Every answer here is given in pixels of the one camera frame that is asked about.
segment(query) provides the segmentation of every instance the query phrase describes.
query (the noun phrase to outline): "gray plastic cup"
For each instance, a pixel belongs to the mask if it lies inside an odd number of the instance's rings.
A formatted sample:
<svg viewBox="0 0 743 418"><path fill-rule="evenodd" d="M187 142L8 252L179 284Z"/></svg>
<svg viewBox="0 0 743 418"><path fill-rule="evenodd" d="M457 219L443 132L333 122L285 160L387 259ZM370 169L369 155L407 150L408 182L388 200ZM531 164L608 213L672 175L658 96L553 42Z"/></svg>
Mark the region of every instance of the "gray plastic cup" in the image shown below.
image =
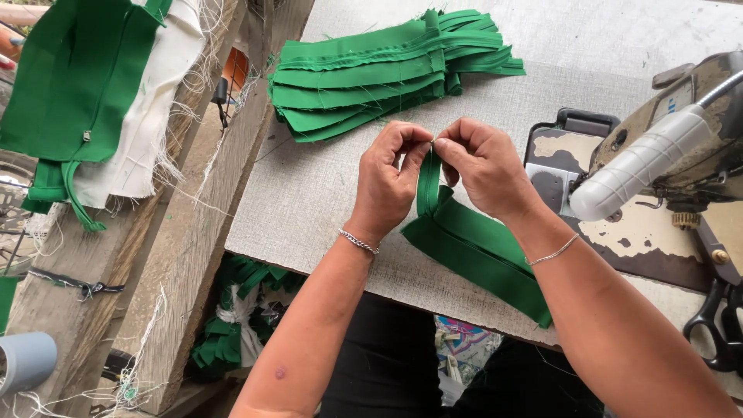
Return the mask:
<svg viewBox="0 0 743 418"><path fill-rule="evenodd" d="M0 396L39 386L55 366L56 344L46 332L0 337Z"/></svg>

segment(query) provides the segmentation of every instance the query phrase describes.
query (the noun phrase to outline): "green fabric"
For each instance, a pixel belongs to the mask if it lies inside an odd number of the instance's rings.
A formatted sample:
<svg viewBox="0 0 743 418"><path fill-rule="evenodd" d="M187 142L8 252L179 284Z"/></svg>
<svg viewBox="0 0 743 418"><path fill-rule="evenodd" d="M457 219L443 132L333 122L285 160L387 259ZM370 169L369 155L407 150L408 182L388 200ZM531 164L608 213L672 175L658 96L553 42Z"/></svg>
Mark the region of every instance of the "green fabric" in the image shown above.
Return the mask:
<svg viewBox="0 0 743 418"><path fill-rule="evenodd" d="M268 94L297 142L331 139L371 120L462 94L461 72L525 74L489 14L437 13L322 42L287 41Z"/></svg>
<svg viewBox="0 0 743 418"><path fill-rule="evenodd" d="M418 218L401 233L417 249L449 270L524 312L542 328L552 317L524 253L508 228L475 212L439 186L441 159L431 151L421 165Z"/></svg>
<svg viewBox="0 0 743 418"><path fill-rule="evenodd" d="M10 307L16 293L17 277L0 276L0 337L5 335Z"/></svg>
<svg viewBox="0 0 743 418"><path fill-rule="evenodd" d="M72 176L116 152L171 1L58 0L34 26L0 121L0 148L39 158L25 208L69 199L87 231L106 228L82 209Z"/></svg>
<svg viewBox="0 0 743 418"><path fill-rule="evenodd" d="M219 304L224 310L234 307L232 286L240 285L238 298L245 297L260 283L265 289L284 289L294 293L305 282L305 276L278 267L269 266L249 258L226 253L214 276L214 286L219 289ZM248 321L259 339L265 344L273 328L260 317L262 309L256 309ZM211 317L204 331L191 349L191 359L201 371L211 377L219 377L241 366L240 324L229 324L218 316Z"/></svg>

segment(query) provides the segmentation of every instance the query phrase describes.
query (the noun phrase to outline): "person's right hand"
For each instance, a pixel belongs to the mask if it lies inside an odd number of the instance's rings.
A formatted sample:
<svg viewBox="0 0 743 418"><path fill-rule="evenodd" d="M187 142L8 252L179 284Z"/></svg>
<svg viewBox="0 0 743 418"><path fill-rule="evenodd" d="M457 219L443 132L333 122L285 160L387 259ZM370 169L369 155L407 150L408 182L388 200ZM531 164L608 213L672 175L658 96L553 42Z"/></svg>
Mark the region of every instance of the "person's right hand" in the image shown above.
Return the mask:
<svg viewBox="0 0 743 418"><path fill-rule="evenodd" d="M508 225L544 205L508 135L462 117L438 135L434 150L444 160L444 176L462 185L479 210Z"/></svg>

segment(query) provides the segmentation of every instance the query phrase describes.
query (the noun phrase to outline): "scissors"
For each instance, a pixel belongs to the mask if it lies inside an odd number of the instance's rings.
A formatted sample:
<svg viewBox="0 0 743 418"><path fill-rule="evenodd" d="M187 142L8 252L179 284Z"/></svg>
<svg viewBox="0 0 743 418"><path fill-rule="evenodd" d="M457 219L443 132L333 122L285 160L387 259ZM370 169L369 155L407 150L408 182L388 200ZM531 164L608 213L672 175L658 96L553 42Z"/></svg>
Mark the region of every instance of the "scissors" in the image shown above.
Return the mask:
<svg viewBox="0 0 743 418"><path fill-rule="evenodd" d="M715 345L715 356L702 357L707 366L720 372L737 372L743 377L743 330L738 321L737 308L743 308L743 287L730 256L704 217L700 225L690 230L692 238L702 257L705 268L712 275L712 288L704 300L699 312L684 326L684 337L691 341L692 329L696 326L706 327L710 331ZM723 297L727 297L727 306L721 313L723 334L715 324L715 315Z"/></svg>

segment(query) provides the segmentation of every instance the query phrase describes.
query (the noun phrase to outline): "hand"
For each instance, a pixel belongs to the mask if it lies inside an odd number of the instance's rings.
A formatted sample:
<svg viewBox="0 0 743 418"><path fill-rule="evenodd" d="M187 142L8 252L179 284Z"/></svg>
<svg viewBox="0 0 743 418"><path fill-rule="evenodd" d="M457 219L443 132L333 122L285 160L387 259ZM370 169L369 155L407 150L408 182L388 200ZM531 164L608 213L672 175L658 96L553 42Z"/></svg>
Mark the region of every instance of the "hand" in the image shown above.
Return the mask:
<svg viewBox="0 0 743 418"><path fill-rule="evenodd" d="M449 186L461 176L475 207L506 225L543 205L516 148L500 129L459 118L439 134L434 150Z"/></svg>
<svg viewBox="0 0 743 418"><path fill-rule="evenodd" d="M376 248L405 219L432 139L433 134L416 123L395 120L382 129L361 156L356 204L343 227L347 232Z"/></svg>

